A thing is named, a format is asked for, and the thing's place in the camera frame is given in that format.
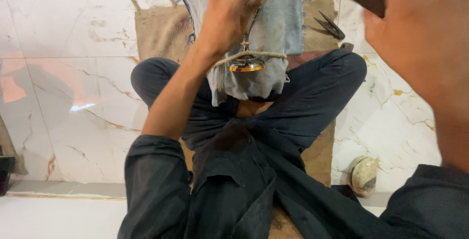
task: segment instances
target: brass rim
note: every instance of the brass rim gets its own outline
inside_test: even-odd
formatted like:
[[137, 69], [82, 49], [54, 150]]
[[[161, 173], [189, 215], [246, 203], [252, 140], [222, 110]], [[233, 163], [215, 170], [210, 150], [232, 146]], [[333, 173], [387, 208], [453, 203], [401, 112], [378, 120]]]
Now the brass rim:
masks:
[[236, 67], [230, 67], [230, 71], [232, 72], [252, 72], [252, 71], [258, 71], [261, 70], [265, 67], [263, 66], [258, 66], [258, 67], [249, 67], [249, 68], [236, 68]]

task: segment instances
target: twisted rope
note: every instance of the twisted rope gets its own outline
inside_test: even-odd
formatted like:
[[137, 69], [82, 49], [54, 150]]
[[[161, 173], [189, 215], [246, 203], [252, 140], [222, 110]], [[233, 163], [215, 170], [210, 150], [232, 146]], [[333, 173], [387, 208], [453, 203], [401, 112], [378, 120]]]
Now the twisted rope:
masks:
[[230, 56], [226, 59], [222, 59], [222, 60], [218, 61], [217, 63], [215, 63], [215, 65], [212, 68], [215, 68], [217, 66], [225, 64], [226, 62], [230, 62], [230, 61], [236, 59], [237, 57], [245, 56], [245, 55], [267, 56], [267, 57], [281, 58], [281, 59], [286, 59], [287, 58], [287, 55], [283, 54], [283, 53], [248, 50], [248, 51], [243, 51], [243, 52], [234, 54], [233, 56]]

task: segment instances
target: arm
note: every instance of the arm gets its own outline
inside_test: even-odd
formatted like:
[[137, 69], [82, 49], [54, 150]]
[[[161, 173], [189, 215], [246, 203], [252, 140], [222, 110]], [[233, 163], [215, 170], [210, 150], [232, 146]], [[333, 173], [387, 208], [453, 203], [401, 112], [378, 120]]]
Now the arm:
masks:
[[186, 58], [153, 103], [125, 163], [128, 213], [118, 238], [182, 238], [189, 210], [189, 176], [177, 139], [208, 69], [241, 39], [249, 17], [266, 0], [209, 0], [202, 29]]
[[253, 12], [267, 0], [209, 0], [200, 35], [153, 103], [142, 134], [179, 139], [211, 66], [241, 40]]
[[469, 2], [386, 0], [365, 11], [367, 41], [435, 114], [443, 166], [469, 173]]
[[431, 105], [442, 167], [419, 165], [381, 219], [418, 238], [468, 238], [469, 3], [386, 0], [365, 11], [365, 35], [383, 60]]

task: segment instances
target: shirt sleeve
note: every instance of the shirt sleeve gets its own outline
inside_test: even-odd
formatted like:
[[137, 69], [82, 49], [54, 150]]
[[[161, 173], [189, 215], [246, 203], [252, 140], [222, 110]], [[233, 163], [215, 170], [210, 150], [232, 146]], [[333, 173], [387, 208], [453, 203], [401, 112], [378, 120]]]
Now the shirt sleeve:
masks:
[[425, 238], [469, 238], [469, 174], [419, 165], [380, 217]]
[[141, 135], [125, 162], [126, 214], [118, 238], [182, 238], [189, 210], [189, 174], [178, 141]]

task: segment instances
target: knee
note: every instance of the knee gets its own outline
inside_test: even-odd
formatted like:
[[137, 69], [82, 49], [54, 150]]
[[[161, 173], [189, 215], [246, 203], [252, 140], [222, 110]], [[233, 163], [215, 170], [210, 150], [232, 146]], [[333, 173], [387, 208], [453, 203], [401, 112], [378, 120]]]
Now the knee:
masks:
[[365, 80], [368, 70], [365, 60], [353, 52], [347, 52], [342, 59], [344, 61], [344, 71], [349, 79], [361, 84]]
[[132, 70], [130, 81], [134, 89], [157, 79], [167, 80], [177, 70], [178, 64], [165, 58], [149, 58]]

